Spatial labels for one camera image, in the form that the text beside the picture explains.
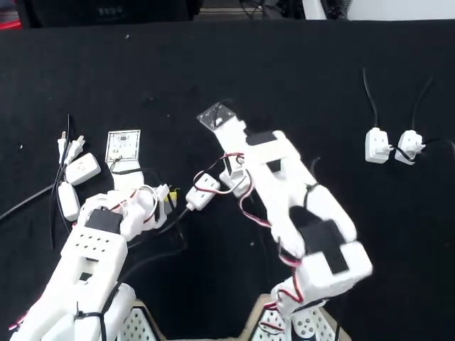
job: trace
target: perforated metal plate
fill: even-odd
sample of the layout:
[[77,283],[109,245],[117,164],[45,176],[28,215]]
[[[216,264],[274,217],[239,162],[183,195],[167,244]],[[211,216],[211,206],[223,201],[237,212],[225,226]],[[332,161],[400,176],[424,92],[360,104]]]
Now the perforated metal plate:
[[117,341],[159,341],[142,309],[133,308],[123,323]]
[[[288,341],[284,336],[284,332],[276,331],[264,325],[259,327],[260,322],[270,323],[278,328],[285,328],[284,321],[278,312],[265,310],[252,334],[251,341]],[[294,313],[291,317],[291,322],[294,334],[298,337],[297,340],[335,341],[335,332],[319,308],[309,308]]]

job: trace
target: red wire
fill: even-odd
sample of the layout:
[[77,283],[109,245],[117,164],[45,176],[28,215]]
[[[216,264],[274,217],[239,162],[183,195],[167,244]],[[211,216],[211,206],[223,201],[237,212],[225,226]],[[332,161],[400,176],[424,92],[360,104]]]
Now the red wire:
[[9,23],[0,23],[0,30],[19,30],[21,28],[22,24],[19,19],[10,21]]
[[269,327],[271,329],[275,329],[275,330],[278,330],[280,332],[284,332],[284,329],[281,328],[281,327],[277,327],[276,325],[273,325],[271,323],[268,323],[268,322],[261,322],[260,325],[265,325],[266,327]]

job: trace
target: white wall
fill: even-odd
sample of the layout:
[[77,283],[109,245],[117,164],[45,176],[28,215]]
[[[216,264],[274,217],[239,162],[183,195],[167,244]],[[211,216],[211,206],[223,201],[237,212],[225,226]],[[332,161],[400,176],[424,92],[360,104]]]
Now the white wall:
[[455,18],[455,0],[352,0],[350,20]]

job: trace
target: black fabric surface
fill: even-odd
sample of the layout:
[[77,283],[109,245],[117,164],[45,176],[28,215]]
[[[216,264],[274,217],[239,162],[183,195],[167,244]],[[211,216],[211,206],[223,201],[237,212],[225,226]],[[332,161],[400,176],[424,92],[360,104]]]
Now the black fabric surface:
[[[455,139],[454,34],[453,21],[1,32],[0,211],[52,183],[67,114],[103,165],[101,175],[77,187],[81,202],[112,188],[103,160],[107,132],[120,129],[141,129],[141,165],[184,194],[222,153],[195,117],[229,98],[251,131],[283,130],[306,165],[320,156],[318,181],[353,218],[374,266],[348,297],[343,326],[353,339],[448,340],[454,154],[435,143],[415,166],[366,163],[373,116],[361,68],[368,68],[391,143],[409,128],[412,102],[429,75],[436,82],[417,130],[425,139]],[[187,250],[145,266],[128,283],[168,338],[239,335],[257,296],[289,275],[269,232],[244,218],[231,196],[188,215],[182,227]],[[45,287],[65,241],[61,222],[57,230],[51,251],[48,197],[0,223],[1,330]],[[127,267],[180,243],[176,231],[160,236],[132,250]],[[336,301],[328,307],[335,316]]]

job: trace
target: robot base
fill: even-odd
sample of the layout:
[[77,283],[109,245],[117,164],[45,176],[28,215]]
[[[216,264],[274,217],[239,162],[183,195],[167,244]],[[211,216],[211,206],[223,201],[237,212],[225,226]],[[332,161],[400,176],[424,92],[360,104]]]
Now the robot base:
[[[292,336],[288,339],[285,332],[277,332],[265,325],[259,327],[261,322],[285,329],[285,322],[277,311],[263,310],[250,338],[251,341],[335,341],[335,330],[318,307],[301,310],[291,315]],[[339,340],[350,339],[340,335]]]

